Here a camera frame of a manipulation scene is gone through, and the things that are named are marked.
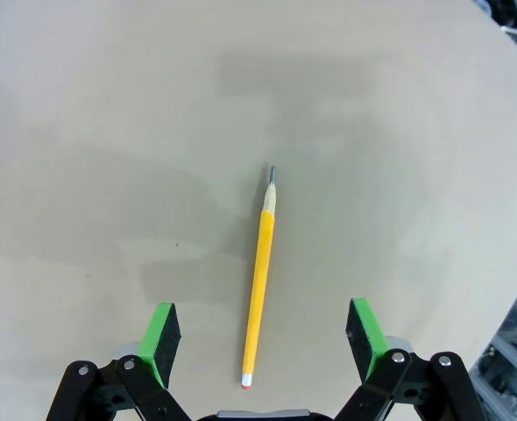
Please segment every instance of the table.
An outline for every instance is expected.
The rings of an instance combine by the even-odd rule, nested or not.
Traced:
[[[0,3],[0,419],[42,419],[70,361],[106,364],[160,302],[197,418],[336,414],[352,296],[470,366],[516,295],[517,47],[471,2]]]

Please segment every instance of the pencil tip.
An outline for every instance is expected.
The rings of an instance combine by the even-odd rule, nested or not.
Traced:
[[[275,178],[276,178],[276,166],[272,165],[270,167],[270,183],[274,183]]]

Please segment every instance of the yellow pencil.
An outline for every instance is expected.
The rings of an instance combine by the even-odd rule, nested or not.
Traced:
[[[252,277],[251,308],[249,309],[247,339],[244,343],[243,375],[241,376],[241,387],[245,390],[251,387],[252,372],[255,368],[255,357],[257,356],[257,346],[259,344],[260,319],[262,318],[262,307],[265,302],[268,263],[270,261],[270,250],[273,245],[274,212],[276,211],[275,175],[276,167],[271,167],[270,183],[268,184],[268,189],[266,189],[265,204],[260,214],[257,258],[255,260],[255,273]]]

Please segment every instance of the screw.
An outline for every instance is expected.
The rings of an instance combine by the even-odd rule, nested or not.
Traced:
[[[444,367],[449,367],[451,365],[451,360],[450,360],[450,357],[446,357],[445,355],[442,355],[439,359],[438,359],[438,362],[444,366]]]
[[[402,353],[394,353],[391,355],[391,360],[398,363],[405,362],[405,356]]]

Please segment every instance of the green gripper pad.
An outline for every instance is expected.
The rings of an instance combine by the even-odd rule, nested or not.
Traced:
[[[385,335],[364,298],[352,298],[350,301],[346,336],[363,383],[375,368],[377,359],[389,350]]]
[[[152,366],[159,384],[169,387],[169,375],[181,340],[177,311],[173,303],[161,303],[138,347],[138,357]]]

